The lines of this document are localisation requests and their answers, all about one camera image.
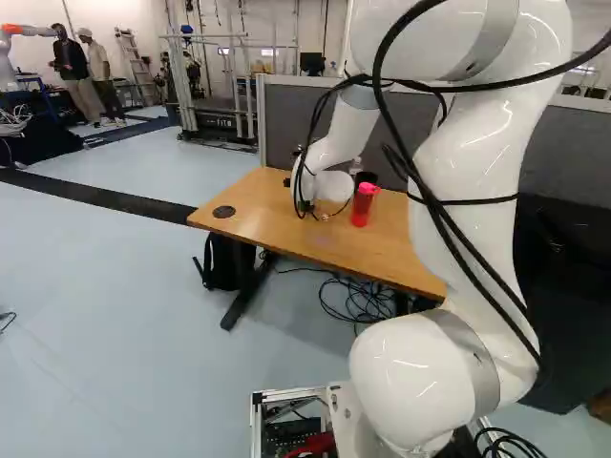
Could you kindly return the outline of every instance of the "bottle cap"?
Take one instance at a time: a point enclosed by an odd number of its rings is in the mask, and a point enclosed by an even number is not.
[[[367,183],[366,181],[359,184],[359,193],[361,194],[378,194],[379,192],[380,187],[375,184]]]

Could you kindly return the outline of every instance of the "window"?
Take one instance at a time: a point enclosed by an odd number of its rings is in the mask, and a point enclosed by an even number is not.
[[[271,48],[263,48],[261,49],[261,55],[263,57],[272,57],[274,55],[274,50]]]

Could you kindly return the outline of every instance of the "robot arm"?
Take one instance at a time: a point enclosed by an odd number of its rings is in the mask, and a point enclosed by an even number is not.
[[[19,24],[3,24],[2,32],[8,35],[57,36],[57,33],[48,27],[25,26]]]
[[[0,91],[19,91],[15,71],[9,60],[11,38],[13,35],[25,36],[57,36],[53,29],[18,24],[2,24],[0,26]]]
[[[371,74],[386,31],[416,3],[357,0],[350,48],[353,65],[362,73]],[[449,0],[398,36],[382,76],[461,84],[504,81],[554,68],[570,58],[571,50],[564,1]],[[526,146],[560,79],[457,95],[446,122],[414,156],[437,197],[515,194]],[[371,88],[359,86],[339,94],[328,135],[312,144],[305,158],[301,193],[295,189],[299,181],[291,179],[293,193],[311,200],[351,192],[349,179],[328,179],[325,169],[351,160],[365,147],[379,113],[372,98]],[[295,167],[293,178],[298,171]],[[413,182],[410,191],[419,195]],[[516,203],[447,210],[522,298],[512,253]],[[409,225],[416,254],[446,282],[447,298],[437,310],[370,327],[350,352],[350,376],[363,411],[377,435],[402,456],[441,449],[455,428],[519,400],[537,377],[535,360],[459,268],[426,206],[411,202]],[[516,306],[468,253],[463,255],[538,349],[537,335]]]

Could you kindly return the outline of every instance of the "ladder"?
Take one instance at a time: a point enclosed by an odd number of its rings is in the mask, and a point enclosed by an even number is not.
[[[137,92],[142,100],[142,105],[150,107],[159,104],[159,94],[153,76],[146,64],[143,62],[140,52],[137,50],[136,37],[131,29],[125,31],[115,27],[116,41],[123,53],[128,77],[136,86]]]

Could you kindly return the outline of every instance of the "red bottle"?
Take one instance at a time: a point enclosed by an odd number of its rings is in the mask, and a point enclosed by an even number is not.
[[[375,184],[363,182],[359,184],[359,189],[354,194],[352,202],[352,216],[350,220],[356,227],[367,225],[371,210],[371,203],[376,194],[380,192],[380,188]]]

